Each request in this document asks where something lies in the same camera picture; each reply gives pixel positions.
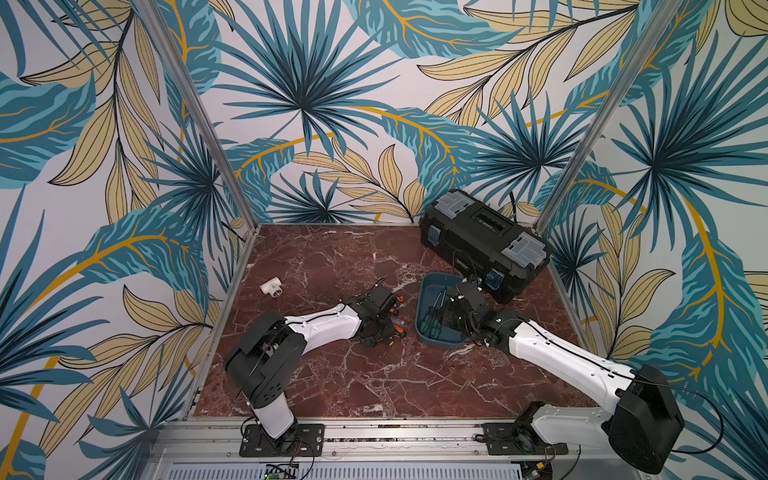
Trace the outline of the green black long screwdriver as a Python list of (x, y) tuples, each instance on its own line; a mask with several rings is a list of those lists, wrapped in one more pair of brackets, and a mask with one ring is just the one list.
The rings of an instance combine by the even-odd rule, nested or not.
[(426, 315), (424, 316), (419, 331), (430, 339), (438, 339), (443, 323), (443, 306), (445, 300), (446, 290), (443, 289), (436, 297), (433, 304), (428, 308)]

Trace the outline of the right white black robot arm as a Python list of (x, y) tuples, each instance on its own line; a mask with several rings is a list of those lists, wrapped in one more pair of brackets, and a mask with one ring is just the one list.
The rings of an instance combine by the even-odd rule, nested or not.
[(513, 309), (496, 311), (472, 283), (449, 289), (443, 305), (450, 325), (470, 339), (535, 364), (595, 402), (593, 408), (536, 408), (530, 427), (544, 443), (611, 449), (639, 471), (663, 470), (685, 422), (657, 368), (601, 358)]

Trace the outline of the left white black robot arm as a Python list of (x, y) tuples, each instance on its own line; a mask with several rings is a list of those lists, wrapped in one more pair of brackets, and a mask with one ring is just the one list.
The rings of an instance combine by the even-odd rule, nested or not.
[(340, 340), (355, 339), (365, 348), (392, 344), (405, 335), (392, 321), (402, 303), (376, 283), (329, 309), (300, 316), (268, 312), (251, 325), (224, 370), (269, 440), (283, 445), (296, 437), (285, 390), (302, 356)]

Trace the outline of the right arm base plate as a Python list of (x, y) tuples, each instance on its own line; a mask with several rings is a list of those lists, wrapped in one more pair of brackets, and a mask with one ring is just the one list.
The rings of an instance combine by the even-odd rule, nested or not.
[(518, 423), (484, 423), (482, 432), (474, 440), (484, 444), (491, 456), (502, 455), (565, 455), (569, 453), (565, 443), (544, 442), (530, 425)]

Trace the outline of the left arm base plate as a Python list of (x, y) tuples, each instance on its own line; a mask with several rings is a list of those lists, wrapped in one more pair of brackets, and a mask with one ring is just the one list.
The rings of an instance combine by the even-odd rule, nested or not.
[(299, 423), (274, 439), (259, 424), (247, 425), (242, 432), (239, 456), (242, 458), (317, 457), (323, 452), (325, 425)]

